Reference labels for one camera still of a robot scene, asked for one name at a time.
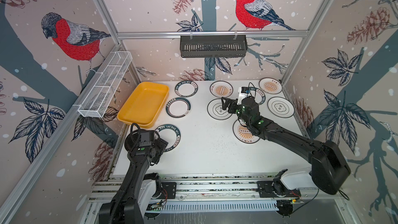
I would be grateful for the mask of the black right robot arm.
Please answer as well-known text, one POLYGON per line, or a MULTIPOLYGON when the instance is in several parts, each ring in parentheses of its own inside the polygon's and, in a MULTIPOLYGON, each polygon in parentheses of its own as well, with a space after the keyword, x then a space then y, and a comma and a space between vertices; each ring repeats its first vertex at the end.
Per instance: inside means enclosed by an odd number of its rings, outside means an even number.
POLYGON ((236 114, 252 135, 274 142, 307 160, 312 166, 312 180, 323 192, 336 194, 351 174, 336 143, 305 138, 261 116, 254 97, 246 97, 240 102, 222 97, 221 103, 222 109, 236 114))

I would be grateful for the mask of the green red rimmed plate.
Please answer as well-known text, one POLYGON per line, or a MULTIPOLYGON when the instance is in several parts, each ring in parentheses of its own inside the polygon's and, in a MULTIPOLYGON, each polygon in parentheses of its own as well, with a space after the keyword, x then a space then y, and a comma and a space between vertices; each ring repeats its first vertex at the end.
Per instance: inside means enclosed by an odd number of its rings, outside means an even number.
POLYGON ((175 97, 166 104, 166 113, 172 118, 183 118, 191 112, 191 103, 184 97, 175 97))

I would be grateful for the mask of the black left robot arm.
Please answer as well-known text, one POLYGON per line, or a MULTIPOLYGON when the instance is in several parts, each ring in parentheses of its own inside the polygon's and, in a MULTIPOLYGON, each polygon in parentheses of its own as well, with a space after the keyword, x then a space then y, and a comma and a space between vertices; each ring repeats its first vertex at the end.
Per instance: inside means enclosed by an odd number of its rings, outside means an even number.
POLYGON ((159 162, 167 145, 154 130, 135 130, 126 137, 124 148, 130 166, 116 195, 101 206, 100 224, 144 223, 149 200, 161 191, 159 175, 146 173, 159 162))

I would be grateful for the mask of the orange sunburst plate front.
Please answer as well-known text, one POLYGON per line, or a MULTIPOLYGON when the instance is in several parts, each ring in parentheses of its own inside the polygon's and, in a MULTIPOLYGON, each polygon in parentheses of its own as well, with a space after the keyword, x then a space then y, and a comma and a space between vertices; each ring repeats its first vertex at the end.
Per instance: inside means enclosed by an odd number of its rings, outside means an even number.
POLYGON ((245 143, 245 144, 254 144, 260 140, 259 137, 254 136, 247 127, 240 124, 239 120, 236 120, 233 124, 233 133, 235 137, 245 143))

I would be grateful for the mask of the green rimmed lettered plate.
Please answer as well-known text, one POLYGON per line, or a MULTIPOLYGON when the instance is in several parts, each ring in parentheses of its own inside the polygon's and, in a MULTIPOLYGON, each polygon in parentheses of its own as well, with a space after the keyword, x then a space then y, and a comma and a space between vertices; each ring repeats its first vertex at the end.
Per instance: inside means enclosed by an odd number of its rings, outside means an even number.
POLYGON ((192 97, 197 93, 198 85, 196 82, 184 80, 175 86, 174 91, 180 97, 192 97))

